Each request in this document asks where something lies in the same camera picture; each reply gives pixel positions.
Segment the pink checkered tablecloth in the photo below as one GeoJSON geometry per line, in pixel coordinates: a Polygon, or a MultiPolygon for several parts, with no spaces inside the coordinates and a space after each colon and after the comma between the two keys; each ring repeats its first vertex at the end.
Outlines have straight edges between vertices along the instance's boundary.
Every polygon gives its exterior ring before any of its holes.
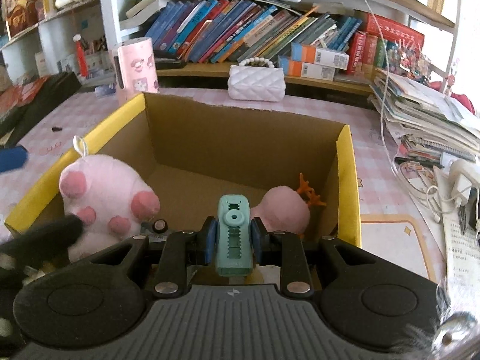
{"type": "MultiPolygon", "coordinates": [[[[390,169],[377,112],[296,96],[285,96],[280,103],[267,103],[232,100],[225,90],[163,88],[161,92],[192,97],[206,104],[292,112],[349,124],[358,173],[362,247],[433,281],[445,275],[446,263],[434,236],[390,169]]],[[[0,175],[0,214],[8,214],[71,146],[74,135],[84,135],[116,108],[114,97],[96,99],[93,93],[77,94],[42,120],[20,142],[30,152],[26,167],[0,175]],[[53,126],[62,127],[63,131],[52,132],[53,126]]],[[[393,156],[397,147],[387,131],[385,139],[393,156]]]]}

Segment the screw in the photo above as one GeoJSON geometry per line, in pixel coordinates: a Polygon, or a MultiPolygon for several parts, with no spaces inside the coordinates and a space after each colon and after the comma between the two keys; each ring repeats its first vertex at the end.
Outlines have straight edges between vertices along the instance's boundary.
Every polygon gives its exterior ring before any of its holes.
{"type": "Polygon", "coordinates": [[[310,286],[303,281],[292,281],[286,286],[287,290],[292,294],[304,294],[310,291],[310,286]]]}
{"type": "Polygon", "coordinates": [[[167,281],[165,283],[158,283],[155,286],[155,291],[160,294],[174,294],[178,291],[178,288],[179,286],[177,286],[175,283],[167,281]]]}

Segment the pearl handle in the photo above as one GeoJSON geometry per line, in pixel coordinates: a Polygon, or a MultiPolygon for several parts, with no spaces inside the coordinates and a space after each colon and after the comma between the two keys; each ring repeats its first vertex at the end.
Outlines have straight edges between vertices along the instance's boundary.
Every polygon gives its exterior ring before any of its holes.
{"type": "Polygon", "coordinates": [[[269,59],[257,57],[257,56],[255,58],[244,59],[238,64],[238,66],[247,66],[248,64],[263,65],[263,66],[260,66],[261,68],[265,67],[265,65],[267,65],[267,67],[272,69],[275,67],[273,65],[273,62],[270,61],[269,59]]]}

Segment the pink paw plush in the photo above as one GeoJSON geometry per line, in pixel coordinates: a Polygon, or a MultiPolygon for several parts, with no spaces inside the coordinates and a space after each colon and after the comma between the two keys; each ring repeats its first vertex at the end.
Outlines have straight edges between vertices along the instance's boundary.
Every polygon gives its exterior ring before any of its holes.
{"type": "Polygon", "coordinates": [[[60,176],[65,213],[77,215],[84,234],[69,249],[71,262],[140,234],[160,210],[157,195],[130,166],[103,154],[86,155],[60,176]]]}
{"type": "Polygon", "coordinates": [[[260,218],[267,231],[302,234],[310,221],[310,210],[296,191],[282,185],[265,193],[260,204],[250,209],[250,218],[260,218]]]}

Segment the pink paw pad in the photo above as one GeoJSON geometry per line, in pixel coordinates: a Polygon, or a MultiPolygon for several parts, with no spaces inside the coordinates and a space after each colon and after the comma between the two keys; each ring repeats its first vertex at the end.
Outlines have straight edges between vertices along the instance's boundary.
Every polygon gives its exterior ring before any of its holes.
{"type": "Polygon", "coordinates": [[[141,191],[131,201],[131,212],[140,221],[148,220],[160,211],[160,201],[152,191],[141,191]]]}
{"type": "Polygon", "coordinates": [[[81,198],[87,191],[87,180],[83,172],[68,172],[60,183],[60,191],[71,199],[81,198]]]}
{"type": "Polygon", "coordinates": [[[114,216],[109,221],[109,230],[116,236],[124,236],[130,231],[131,222],[127,218],[123,218],[119,215],[114,216]]]}
{"type": "Polygon", "coordinates": [[[97,213],[92,207],[87,206],[77,212],[77,216],[82,220],[85,226],[91,226],[97,218],[97,213]]]}

